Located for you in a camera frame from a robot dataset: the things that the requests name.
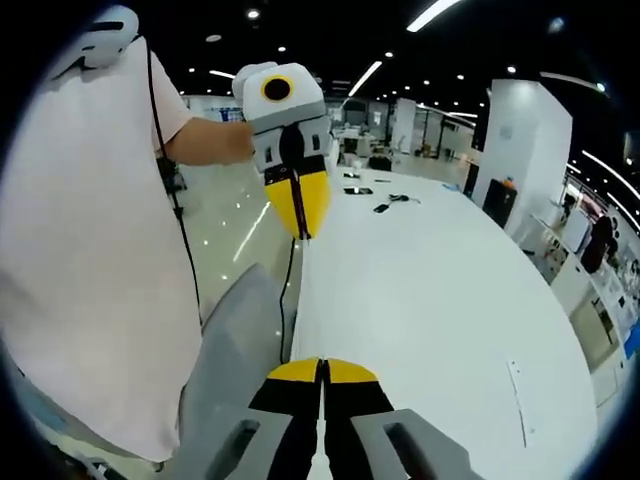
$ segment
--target circular camera lens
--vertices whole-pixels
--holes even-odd
[[[274,78],[273,80],[269,80],[267,84],[264,86],[264,94],[265,96],[273,101],[279,102],[284,100],[291,93],[291,85],[286,80],[282,78]]]

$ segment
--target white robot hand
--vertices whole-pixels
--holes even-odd
[[[296,238],[314,237],[329,206],[331,121],[322,89],[302,65],[269,62],[240,70],[233,91],[255,132],[267,196]]]

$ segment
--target person's arm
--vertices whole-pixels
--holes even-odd
[[[172,160],[186,165],[231,164],[253,156],[248,123],[219,123],[191,118],[166,144]]]
[[[250,125],[194,117],[155,54],[151,60],[160,130],[169,158],[185,165],[228,165],[250,160],[253,156]],[[155,124],[153,143],[159,151]]]

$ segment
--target gray plastic part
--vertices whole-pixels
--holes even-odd
[[[266,480],[291,416],[230,405],[203,420],[207,432],[182,439],[181,448],[156,477],[159,480]],[[256,428],[244,452],[232,445],[246,426]]]
[[[298,123],[298,128],[304,137],[305,157],[324,156],[329,153],[331,119],[328,116],[323,115],[319,118],[301,121]],[[253,160],[258,171],[264,172],[267,168],[282,165],[282,157],[280,157],[281,137],[282,127],[254,135],[253,146],[256,149],[256,153]]]
[[[469,461],[469,453],[413,410],[396,410],[354,417],[353,425],[364,447],[375,480],[406,480],[407,472],[390,434],[403,432],[410,454],[421,470],[420,478],[481,480]]]
[[[305,103],[297,107],[287,108],[286,110],[248,121],[256,133],[262,133],[266,130],[293,125],[296,122],[302,123],[309,119],[321,117],[326,113],[327,107],[324,103],[324,99],[320,99],[314,103]]]

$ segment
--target person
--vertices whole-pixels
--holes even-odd
[[[609,217],[603,215],[593,225],[591,239],[580,257],[580,262],[587,273],[592,274],[598,271],[612,238],[613,224]]]
[[[44,398],[109,445],[161,462],[179,443],[201,331],[156,165],[147,60],[137,38],[113,64],[69,68],[32,99],[0,192],[0,315],[11,360]],[[248,124],[195,117],[154,54],[151,71],[172,160],[252,157]]]
[[[618,239],[620,238],[620,232],[615,231],[613,233],[613,237],[609,241],[609,249],[607,250],[608,257],[615,257],[616,253],[618,253]]]

